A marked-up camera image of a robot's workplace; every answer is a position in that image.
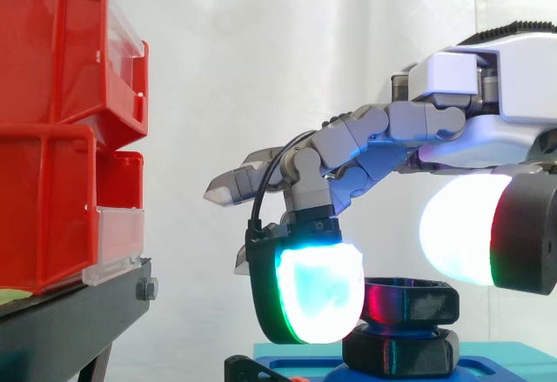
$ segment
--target white backdrop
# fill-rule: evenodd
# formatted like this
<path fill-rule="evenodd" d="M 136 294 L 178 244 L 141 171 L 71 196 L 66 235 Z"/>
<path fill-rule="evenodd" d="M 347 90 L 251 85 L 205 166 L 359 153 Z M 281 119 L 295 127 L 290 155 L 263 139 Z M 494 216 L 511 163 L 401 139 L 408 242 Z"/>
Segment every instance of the white backdrop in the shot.
<path fill-rule="evenodd" d="M 330 116 L 385 101 L 393 71 L 472 35 L 476 21 L 481 29 L 511 22 L 508 4 L 540 6 L 479 0 L 476 12 L 474 0 L 117 1 L 151 47 L 150 132 L 132 147 L 145 155 L 145 255 L 160 291 L 115 343 L 109 382 L 219 381 L 226 357 L 250 355 L 253 343 L 265 341 L 248 278 L 232 275 L 250 207 L 204 201 L 213 177 Z M 343 233 L 365 253 L 368 276 L 443 279 L 421 253 L 418 225 L 445 181 L 391 175 L 343 214 Z M 280 197 L 268 198 L 264 219 L 282 210 Z M 553 324 L 555 297 L 532 301 L 533 312 L 523 302 L 531 297 L 451 283 L 461 295 L 454 326 L 461 339 L 514 338 L 557 353 L 555 331 L 542 327 Z M 526 313 L 538 324 L 519 324 Z"/>

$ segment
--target screw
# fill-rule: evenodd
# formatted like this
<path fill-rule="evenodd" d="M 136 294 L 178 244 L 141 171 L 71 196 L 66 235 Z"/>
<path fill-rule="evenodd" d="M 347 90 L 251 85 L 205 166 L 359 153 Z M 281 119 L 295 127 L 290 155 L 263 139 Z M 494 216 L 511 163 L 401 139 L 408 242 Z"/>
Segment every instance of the screw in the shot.
<path fill-rule="evenodd" d="M 157 278 L 141 278 L 136 286 L 136 298 L 141 301 L 154 301 L 158 294 Z"/>
<path fill-rule="evenodd" d="M 242 372 L 238 375 L 238 377 L 236 378 L 236 380 L 238 382 L 250 382 L 250 377 L 248 376 L 247 373 Z"/>

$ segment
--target red storage bin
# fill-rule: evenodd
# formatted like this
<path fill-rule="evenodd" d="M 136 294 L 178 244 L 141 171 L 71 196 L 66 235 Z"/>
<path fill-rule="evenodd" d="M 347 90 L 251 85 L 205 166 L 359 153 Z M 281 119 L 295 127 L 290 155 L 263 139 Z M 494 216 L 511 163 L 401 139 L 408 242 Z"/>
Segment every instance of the red storage bin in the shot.
<path fill-rule="evenodd" d="M 82 270 L 95 285 L 139 266 L 143 158 L 96 149 L 86 125 L 0 125 L 0 289 L 41 293 Z"/>
<path fill-rule="evenodd" d="M 110 151 L 147 134 L 147 45 L 112 0 L 0 0 L 0 124 L 86 124 Z"/>

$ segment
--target white light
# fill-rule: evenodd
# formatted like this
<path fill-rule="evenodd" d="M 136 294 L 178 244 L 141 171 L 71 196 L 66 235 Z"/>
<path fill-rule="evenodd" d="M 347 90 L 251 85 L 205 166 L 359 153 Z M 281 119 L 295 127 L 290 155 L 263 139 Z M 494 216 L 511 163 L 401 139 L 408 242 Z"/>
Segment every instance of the white light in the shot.
<path fill-rule="evenodd" d="M 493 285 L 489 260 L 493 215 L 510 181 L 505 175 L 465 175 L 429 201 L 419 239 L 438 271 L 464 282 Z"/>
<path fill-rule="evenodd" d="M 358 323 L 364 305 L 362 254 L 345 243 L 284 250 L 277 264 L 283 313 L 306 343 L 332 343 Z"/>

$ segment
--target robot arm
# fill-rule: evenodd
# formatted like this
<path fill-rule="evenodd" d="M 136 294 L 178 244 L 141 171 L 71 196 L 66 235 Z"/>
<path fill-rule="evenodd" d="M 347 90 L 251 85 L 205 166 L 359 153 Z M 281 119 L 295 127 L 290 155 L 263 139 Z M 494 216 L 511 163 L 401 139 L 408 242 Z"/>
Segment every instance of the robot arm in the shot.
<path fill-rule="evenodd" d="M 339 215 L 391 171 L 517 164 L 536 153 L 536 140 L 545 146 L 540 157 L 556 145 L 544 134 L 557 125 L 555 63 L 553 26 L 514 23 L 477 34 L 394 75 L 394 102 L 324 123 L 282 157 L 267 191 L 284 192 L 292 221 L 296 211 L 330 204 Z M 205 197 L 221 205 L 252 200 L 278 151 L 252 153 L 215 178 Z"/>
<path fill-rule="evenodd" d="M 487 227 L 481 238 L 465 241 L 460 257 L 473 259 L 469 244 L 484 244 L 473 253 L 489 260 L 482 277 L 507 289 L 551 292 L 557 283 L 551 254 L 557 180 L 529 173 L 556 171 L 556 32 L 551 24 L 514 23 L 480 33 L 394 75 L 391 103 L 341 114 L 284 148 L 252 153 L 239 169 L 213 179 L 205 194 L 213 202 L 255 199 L 237 272 L 249 268 L 258 320 L 271 341 L 328 342 L 350 331 L 361 313 L 363 270 L 361 253 L 342 240 L 337 216 L 392 171 L 489 168 L 495 175 L 488 180 L 463 177 L 465 193 L 474 190 L 480 201 L 483 188 L 468 179 L 497 185 L 499 194 L 483 201 L 483 208 L 491 204 L 487 208 L 496 211 L 480 218 Z M 261 226 L 265 191 L 284 194 L 280 225 Z M 460 215 L 447 212 L 451 204 L 454 198 L 438 198 L 446 218 L 430 215 L 434 227 L 470 216 L 466 207 Z M 442 243 L 435 252 L 459 255 Z M 321 323 L 331 321 L 346 326 L 321 338 Z"/>

